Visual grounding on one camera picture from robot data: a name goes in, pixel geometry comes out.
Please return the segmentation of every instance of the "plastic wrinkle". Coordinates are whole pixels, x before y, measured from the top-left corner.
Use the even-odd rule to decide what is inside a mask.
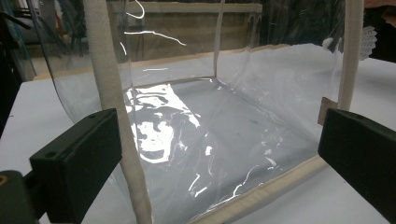
[[[192,222],[317,154],[321,98],[337,99],[340,83],[343,3],[136,3],[107,2],[107,44],[154,223]],[[59,1],[56,11],[64,45],[53,50],[39,32],[59,98],[78,121],[101,109],[83,10]],[[368,55],[375,31],[363,40]],[[135,223],[128,199],[118,167],[84,223]]]

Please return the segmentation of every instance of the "beige tape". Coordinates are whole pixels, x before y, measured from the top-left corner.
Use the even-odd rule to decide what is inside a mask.
[[[136,221],[144,224],[152,223],[146,180],[123,102],[106,1],[84,0],[83,3],[93,72],[102,108],[116,108],[119,117],[122,144],[120,165],[128,184]]]
[[[220,224],[233,220],[236,217],[241,217],[246,211],[257,207],[259,204],[271,201],[275,196],[279,196],[290,187],[301,183],[325,167],[327,167],[327,163],[320,156],[315,156],[308,161],[302,162],[285,174],[279,175],[265,184],[230,200],[212,212],[198,217],[191,224]]]
[[[363,26],[363,1],[346,0],[344,59],[338,108],[349,110],[358,72]]]

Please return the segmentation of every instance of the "transparent plastic enclosure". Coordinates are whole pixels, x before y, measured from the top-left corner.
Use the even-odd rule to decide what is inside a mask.
[[[54,4],[62,41],[46,38],[56,90],[77,121],[100,99],[83,8],[71,3]],[[344,1],[107,8],[155,223],[188,223],[317,155],[321,98],[337,97],[341,75]],[[122,183],[110,187],[126,202]],[[125,204],[114,203],[114,214]]]

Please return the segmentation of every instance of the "white table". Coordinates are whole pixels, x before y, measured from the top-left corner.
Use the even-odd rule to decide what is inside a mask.
[[[396,64],[361,63],[351,110],[396,130]],[[0,139],[0,170],[26,175],[29,157],[72,125],[51,80],[23,83]],[[388,222],[329,167],[236,223]]]

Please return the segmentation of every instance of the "wooden edge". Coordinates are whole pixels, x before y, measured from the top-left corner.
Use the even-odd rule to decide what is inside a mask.
[[[221,207],[199,216],[191,224],[225,223],[236,217],[242,217],[247,211],[251,211],[252,208],[265,202],[269,203],[275,197],[290,190],[291,187],[301,184],[304,180],[326,167],[326,161],[316,155],[286,173],[259,185],[241,196],[233,198]]]
[[[220,55],[221,54],[228,55],[228,54],[234,54],[234,53],[241,53],[244,51],[256,52],[256,51],[265,50],[265,49],[281,49],[281,48],[285,48],[287,46],[288,45],[281,44],[281,45],[259,46],[254,49],[250,49],[250,48],[226,49],[226,50],[221,50]],[[177,62],[182,62],[182,61],[187,61],[187,60],[208,58],[208,57],[213,57],[213,56],[214,56],[214,52],[198,53],[198,54],[192,54],[192,55],[183,55],[183,56],[176,56],[176,57],[171,57],[171,58],[154,59],[154,60],[134,62],[134,63],[119,63],[118,67],[119,67],[119,69],[126,68],[128,66],[144,67],[144,66],[159,65],[159,64],[164,64],[164,63],[177,63]],[[84,67],[84,68],[55,72],[54,76],[55,77],[66,77],[66,76],[80,75],[80,74],[92,73],[92,72],[93,72],[92,67]],[[50,74],[48,74],[48,73],[40,74],[40,75],[34,77],[33,80],[41,80],[41,79],[46,79],[46,78],[50,78]]]
[[[219,13],[220,3],[178,3],[178,2],[140,2],[146,13]],[[124,4],[121,2],[112,3],[113,13],[124,12]],[[127,5],[129,13],[141,13],[141,8],[137,4]],[[247,13],[262,12],[261,4],[225,4],[224,12]]]
[[[320,124],[321,126],[324,125],[324,120],[326,119],[327,110],[329,108],[337,108],[337,102],[334,102],[329,98],[322,97],[318,115],[318,124]]]

